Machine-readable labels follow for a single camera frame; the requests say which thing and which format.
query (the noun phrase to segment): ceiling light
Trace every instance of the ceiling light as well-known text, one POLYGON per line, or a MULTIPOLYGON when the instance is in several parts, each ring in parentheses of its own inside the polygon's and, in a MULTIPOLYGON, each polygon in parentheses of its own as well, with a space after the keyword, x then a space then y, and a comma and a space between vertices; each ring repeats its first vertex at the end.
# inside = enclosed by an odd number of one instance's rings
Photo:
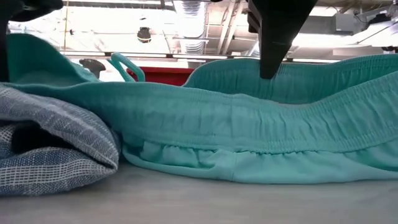
POLYGON ((339 13, 340 7, 323 7, 323 6, 315 6, 310 16, 334 16, 336 13, 339 13))
POLYGON ((175 54, 173 58, 194 58, 194 59, 227 59, 227 56, 219 56, 219 55, 184 55, 184 54, 175 54))
POLYGON ((252 58, 252 59, 258 59, 260 60, 260 57, 244 57, 244 56, 235 56, 234 58, 239 59, 239 58, 252 58))
POLYGON ((292 45, 298 47, 316 47, 316 48, 335 48, 351 43, 352 39, 347 39, 340 35, 326 34, 297 34, 292 45))
POLYGON ((147 58, 166 58, 166 54, 136 54, 136 53, 121 53, 125 57, 147 57, 147 58))
MULTIPOLYGON (((70 2, 111 2, 111 3, 127 3, 127 4, 142 4, 143 2, 140 0, 69 0, 70 2)), ((144 4, 155 4, 160 5, 160 1, 155 0, 146 0, 144 4)))
POLYGON ((206 60, 198 60, 198 59, 186 59, 186 58, 180 58, 177 59, 178 62, 199 62, 199 63, 206 63, 206 60))
POLYGON ((307 62, 307 63, 334 63, 339 61, 340 60, 293 58, 293 62, 307 62))
POLYGON ((394 22, 386 21, 386 22, 379 22, 375 24, 371 24, 366 30, 354 34, 351 37, 347 37, 347 39, 351 39, 350 42, 352 43, 359 43, 359 44, 368 44, 370 43, 371 39, 374 39, 376 34, 386 30, 388 27, 392 26, 394 22))
POLYGON ((398 33, 398 23, 395 23, 380 32, 370 36, 363 40, 361 44, 369 44, 372 46, 388 47, 390 45, 396 45, 396 34, 398 33))
POLYGON ((72 56, 105 56, 104 52, 77 52, 77 51, 60 51, 63 55, 72 55, 72 56))
POLYGON ((139 31, 137 33, 137 38, 143 44, 149 43, 152 40, 152 36, 149 32, 149 28, 148 27, 140 27, 139 31))

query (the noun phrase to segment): gray folded fabric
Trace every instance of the gray folded fabric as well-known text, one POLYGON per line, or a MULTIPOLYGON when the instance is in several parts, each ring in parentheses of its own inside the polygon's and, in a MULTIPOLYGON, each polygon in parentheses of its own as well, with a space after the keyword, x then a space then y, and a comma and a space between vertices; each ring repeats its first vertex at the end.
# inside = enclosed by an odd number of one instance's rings
POLYGON ((116 172, 118 140, 92 112, 0 85, 0 195, 43 195, 116 172))

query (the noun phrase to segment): teal fabric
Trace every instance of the teal fabric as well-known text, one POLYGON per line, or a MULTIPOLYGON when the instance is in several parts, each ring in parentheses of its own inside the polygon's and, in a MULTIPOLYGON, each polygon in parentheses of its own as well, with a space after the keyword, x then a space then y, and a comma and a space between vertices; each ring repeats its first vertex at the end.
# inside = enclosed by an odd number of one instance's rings
POLYGON ((134 65, 128 58, 124 57, 119 53, 112 54, 111 58, 107 59, 107 61, 120 73, 126 82, 135 82, 135 80, 125 71, 122 67, 121 63, 125 64, 128 68, 130 68, 136 75, 139 82, 145 81, 145 73, 142 69, 136 65, 134 65))
POLYGON ((38 38, 9 36, 11 84, 91 110, 134 165, 260 184, 398 178, 398 55, 327 65, 220 60, 183 87, 94 82, 38 38))

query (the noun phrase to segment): black object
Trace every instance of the black object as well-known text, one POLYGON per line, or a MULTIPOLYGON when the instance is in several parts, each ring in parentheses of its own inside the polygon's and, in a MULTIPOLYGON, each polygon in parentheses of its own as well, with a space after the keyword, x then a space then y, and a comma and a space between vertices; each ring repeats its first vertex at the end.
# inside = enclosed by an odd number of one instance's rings
POLYGON ((141 27, 137 33, 137 38, 141 43, 149 43, 152 40, 148 27, 141 27))
POLYGON ((30 21, 62 7, 62 0, 0 0, 0 82, 9 81, 6 42, 8 22, 30 21))
POLYGON ((398 54, 398 47, 388 46, 388 47, 381 47, 381 49, 386 52, 394 52, 395 54, 398 54))
POLYGON ((42 129, 36 122, 26 121, 16 124, 11 138, 11 148, 15 154, 19 155, 43 147, 76 149, 69 142, 42 129))
POLYGON ((387 22, 387 21, 391 21, 391 17, 387 16, 386 13, 380 13, 380 14, 377 14, 375 16, 375 18, 371 19, 368 22, 368 24, 371 25, 371 24, 377 24, 379 22, 387 22))
POLYGON ((87 68, 89 71, 91 71, 97 78, 100 78, 100 73, 106 70, 105 65, 95 59, 80 59, 79 63, 84 68, 87 68))
POLYGON ((260 76, 271 79, 317 0, 246 0, 249 32, 258 33, 260 76))

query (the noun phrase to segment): ventilation pipe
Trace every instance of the ventilation pipe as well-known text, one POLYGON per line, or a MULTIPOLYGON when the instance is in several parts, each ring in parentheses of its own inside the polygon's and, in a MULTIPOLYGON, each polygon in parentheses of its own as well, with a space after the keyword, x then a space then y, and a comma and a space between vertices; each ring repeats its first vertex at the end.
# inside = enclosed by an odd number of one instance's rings
MULTIPOLYGON (((205 36, 206 7, 203 1, 173 1, 180 22, 181 36, 192 39, 202 39, 205 36)), ((181 40, 183 54, 203 54, 204 40, 181 40)))
POLYGON ((229 24, 231 23, 231 18, 232 18, 232 13, 234 11, 234 7, 235 7, 235 1, 230 1, 228 9, 227 9, 226 17, 225 17, 225 19, 223 18, 223 29, 221 30, 220 41, 218 42, 217 50, 215 53, 216 55, 220 54, 221 48, 223 47, 224 38, 228 31, 229 24))
POLYGON ((256 40, 256 43, 251 46, 251 48, 245 52, 244 55, 251 57, 260 57, 260 45, 259 40, 256 40))
POLYGON ((243 1, 240 1, 238 2, 238 9, 236 10, 235 18, 232 21, 231 27, 229 28, 228 38, 226 39, 226 43, 222 53, 223 55, 227 53, 232 38, 235 35, 236 26, 238 25, 238 17, 242 14, 242 10, 243 10, 243 1))

